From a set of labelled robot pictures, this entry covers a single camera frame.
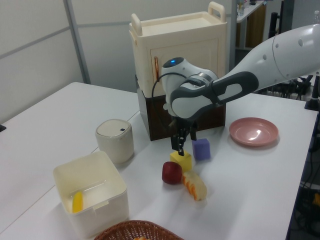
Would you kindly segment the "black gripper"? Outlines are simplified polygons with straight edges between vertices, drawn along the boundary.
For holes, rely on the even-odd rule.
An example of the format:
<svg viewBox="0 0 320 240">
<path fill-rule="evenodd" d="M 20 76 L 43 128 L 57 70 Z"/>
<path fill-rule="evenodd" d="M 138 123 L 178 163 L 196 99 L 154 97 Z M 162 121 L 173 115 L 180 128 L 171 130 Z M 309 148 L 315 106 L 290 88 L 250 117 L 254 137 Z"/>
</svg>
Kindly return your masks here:
<svg viewBox="0 0 320 240">
<path fill-rule="evenodd" d="M 186 137 L 190 135 L 190 139 L 197 140 L 198 123 L 195 120 L 183 119 L 177 116 L 172 116 L 173 136 L 171 140 L 171 148 L 180 156 L 184 156 L 184 144 Z"/>
</svg>

